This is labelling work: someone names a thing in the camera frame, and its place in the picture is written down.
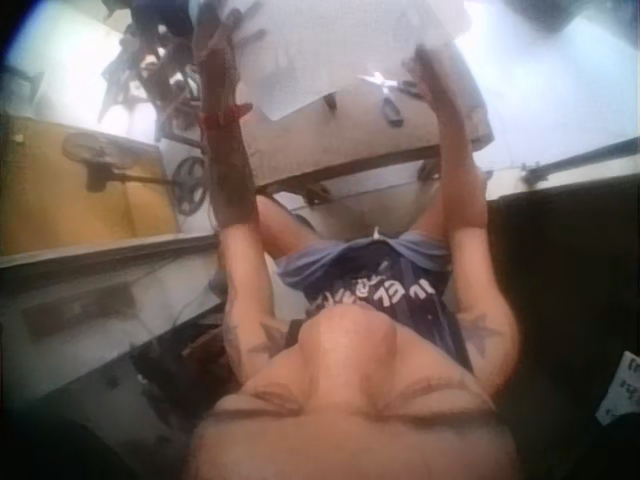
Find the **scissors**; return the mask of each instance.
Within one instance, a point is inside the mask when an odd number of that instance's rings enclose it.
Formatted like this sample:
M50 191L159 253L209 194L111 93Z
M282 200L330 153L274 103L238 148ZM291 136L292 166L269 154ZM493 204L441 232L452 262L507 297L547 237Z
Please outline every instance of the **scissors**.
M382 99L380 111L382 112L382 118L393 128L402 127L404 125L404 117L396 102L391 98L392 88L416 100L424 99L424 96L418 91L418 85L412 80L387 80L380 72L374 72L373 76L358 75L358 77L382 88L384 98Z

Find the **arm tattoo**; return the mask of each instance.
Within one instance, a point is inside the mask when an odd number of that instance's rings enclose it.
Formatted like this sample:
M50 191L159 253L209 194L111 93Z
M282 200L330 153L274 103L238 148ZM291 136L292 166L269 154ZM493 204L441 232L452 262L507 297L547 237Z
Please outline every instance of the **arm tattoo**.
M242 364L240 357L240 343L238 342L238 326L232 325L228 318L225 318L222 324L222 337L224 339L224 346L229 356L229 363L231 369L238 378L241 378Z
M502 335L500 330L487 327L486 323L487 316L484 314L478 315L472 320L460 321L460 328L462 329L464 341L471 344L482 358L484 358L487 353L487 340L498 335Z
M266 353L269 358L275 357L284 349L284 342L287 337L287 332L274 325L267 323L261 323L262 331L266 340L258 345L255 345L249 349L250 353Z

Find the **tattoo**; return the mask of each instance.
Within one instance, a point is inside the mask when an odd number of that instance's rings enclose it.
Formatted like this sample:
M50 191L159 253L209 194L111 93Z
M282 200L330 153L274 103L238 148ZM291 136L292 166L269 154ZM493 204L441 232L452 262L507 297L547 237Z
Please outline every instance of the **tattoo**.
M242 365L240 363L240 343L238 342L238 326L232 325L228 318L226 318L222 324L222 338L224 339L224 346L229 356L229 363L231 369L236 376L240 379L242 373Z
M237 132L225 132L211 146L209 161L209 196L220 228L248 223L255 215L255 185L249 157Z
M283 331L280 327L269 325L267 323L261 323L264 336L267 338L264 342L255 345L249 349L250 353L266 353L269 358L275 357L284 349L284 342L287 337L287 332Z
M478 354L484 358L487 353L486 342L489 338L502 335L500 330L486 326L487 316L484 314L476 316L472 320L461 320L460 327L464 341L471 344Z

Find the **hand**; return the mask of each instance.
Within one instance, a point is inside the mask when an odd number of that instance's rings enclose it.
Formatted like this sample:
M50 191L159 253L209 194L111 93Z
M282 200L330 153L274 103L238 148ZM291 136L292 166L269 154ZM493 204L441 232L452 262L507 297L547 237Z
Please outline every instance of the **hand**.
M218 113L235 103L238 83L231 38L240 27L243 15L233 9L221 21L216 3L202 4L193 36L194 58L202 86L202 110L207 113Z
M413 58L403 66L416 82L418 91L436 112L457 108L455 95L447 78L451 72L452 45L443 45L438 49L427 49L424 45L416 47Z

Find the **red wristband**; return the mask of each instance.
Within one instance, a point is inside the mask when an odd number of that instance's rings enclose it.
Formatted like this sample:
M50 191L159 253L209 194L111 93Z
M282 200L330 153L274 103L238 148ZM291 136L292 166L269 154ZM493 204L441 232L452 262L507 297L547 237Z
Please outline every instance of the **red wristband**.
M200 126L206 132L221 130L238 123L251 110L253 110L253 104L242 103L240 105L229 105L217 114L200 112Z

